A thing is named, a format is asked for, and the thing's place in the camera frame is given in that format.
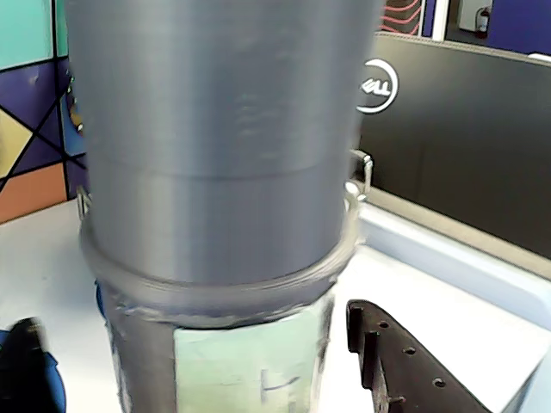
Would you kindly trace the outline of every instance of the teal panel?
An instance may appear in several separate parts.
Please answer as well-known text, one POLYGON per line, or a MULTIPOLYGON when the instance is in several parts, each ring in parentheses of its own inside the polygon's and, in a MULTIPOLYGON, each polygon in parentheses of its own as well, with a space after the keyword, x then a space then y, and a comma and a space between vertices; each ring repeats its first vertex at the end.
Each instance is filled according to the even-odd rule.
POLYGON ((58 56, 66 56, 68 53, 67 46, 67 25, 65 24, 65 9, 63 7, 64 0, 56 0, 56 30, 58 38, 58 56))
POLYGON ((50 0, 0 0, 0 69, 51 58, 50 0))

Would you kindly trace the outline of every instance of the black metal bracket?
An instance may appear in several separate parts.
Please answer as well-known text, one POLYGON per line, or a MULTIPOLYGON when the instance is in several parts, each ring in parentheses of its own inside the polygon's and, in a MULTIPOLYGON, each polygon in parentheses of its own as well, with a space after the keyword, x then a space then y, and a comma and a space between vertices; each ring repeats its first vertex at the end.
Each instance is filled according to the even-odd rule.
POLYGON ((40 325, 32 318, 9 331, 0 348, 0 412, 59 413, 46 377, 40 325))
POLYGON ((378 305, 349 301, 348 348, 375 413, 490 413, 412 334, 378 305))

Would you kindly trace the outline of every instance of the green tape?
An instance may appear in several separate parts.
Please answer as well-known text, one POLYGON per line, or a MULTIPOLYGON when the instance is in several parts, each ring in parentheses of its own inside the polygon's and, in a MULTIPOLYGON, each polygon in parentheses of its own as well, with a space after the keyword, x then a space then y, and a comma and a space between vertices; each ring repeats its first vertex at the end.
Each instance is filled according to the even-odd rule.
POLYGON ((235 330, 176 330, 179 413, 315 411, 332 293, 280 321, 235 330))

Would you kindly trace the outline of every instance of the dell logo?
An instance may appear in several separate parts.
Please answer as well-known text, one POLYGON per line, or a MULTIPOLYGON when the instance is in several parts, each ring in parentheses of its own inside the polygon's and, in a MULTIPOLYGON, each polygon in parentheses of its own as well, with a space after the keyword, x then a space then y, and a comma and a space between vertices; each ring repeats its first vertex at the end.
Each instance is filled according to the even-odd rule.
POLYGON ((388 108, 398 94, 398 74, 396 70, 382 59, 371 59, 365 64, 373 73, 360 87, 363 92, 371 96, 368 103, 358 106, 363 114, 378 114, 388 108))
POLYGON ((365 83, 362 84, 362 90, 368 95, 370 93, 373 93, 375 96, 388 97, 392 93, 388 89, 388 82, 375 80, 373 78, 368 79, 365 83))

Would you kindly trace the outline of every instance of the metal clamp ring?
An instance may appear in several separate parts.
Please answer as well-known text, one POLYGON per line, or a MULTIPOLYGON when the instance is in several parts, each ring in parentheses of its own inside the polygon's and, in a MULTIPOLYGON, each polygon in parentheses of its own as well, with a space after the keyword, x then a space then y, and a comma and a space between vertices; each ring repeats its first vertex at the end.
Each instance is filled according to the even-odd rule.
POLYGON ((354 195, 359 201, 365 201, 371 189, 371 175, 373 171, 373 159, 367 153, 353 149, 350 150, 352 156, 352 174, 345 183, 347 192, 354 195))
POLYGON ((77 187, 78 217, 82 221, 92 205, 92 197, 82 186, 77 187))

